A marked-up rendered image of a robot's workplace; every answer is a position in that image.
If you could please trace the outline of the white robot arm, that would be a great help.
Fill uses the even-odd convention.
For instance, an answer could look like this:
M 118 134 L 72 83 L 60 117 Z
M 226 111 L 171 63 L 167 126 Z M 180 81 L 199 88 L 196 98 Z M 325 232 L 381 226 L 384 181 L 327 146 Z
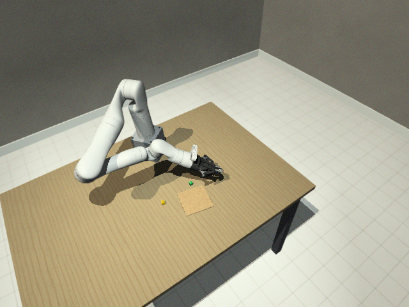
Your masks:
M 132 100 L 128 109 L 139 138 L 149 139 L 155 134 L 143 82 L 122 80 L 96 129 L 91 145 L 75 167 L 74 175 L 79 182 L 88 184 L 113 171 L 157 160 L 163 154 L 168 161 L 188 169 L 196 161 L 197 145 L 192 145 L 191 151 L 187 152 L 162 139 L 153 140 L 147 148 L 138 146 L 106 158 L 124 126 L 122 107 L 126 100 Z

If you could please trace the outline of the tan square mat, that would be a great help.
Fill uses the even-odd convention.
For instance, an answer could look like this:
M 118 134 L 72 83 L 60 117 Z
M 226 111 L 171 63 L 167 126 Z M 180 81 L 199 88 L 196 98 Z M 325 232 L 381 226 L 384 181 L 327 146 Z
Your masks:
M 186 216 L 214 207 L 203 185 L 177 193 Z

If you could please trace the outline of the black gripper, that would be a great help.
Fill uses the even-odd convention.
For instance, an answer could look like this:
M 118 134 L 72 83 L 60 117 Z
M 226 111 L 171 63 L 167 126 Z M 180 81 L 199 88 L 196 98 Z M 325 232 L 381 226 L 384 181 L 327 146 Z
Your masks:
M 192 163 L 192 166 L 189 169 L 192 169 L 194 171 L 198 170 L 202 173 L 202 177 L 212 176 L 213 173 L 218 175 L 222 173 L 222 171 L 219 170 L 222 168 L 220 166 L 214 165 L 214 162 L 205 154 L 203 157 L 197 155 L 196 161 Z

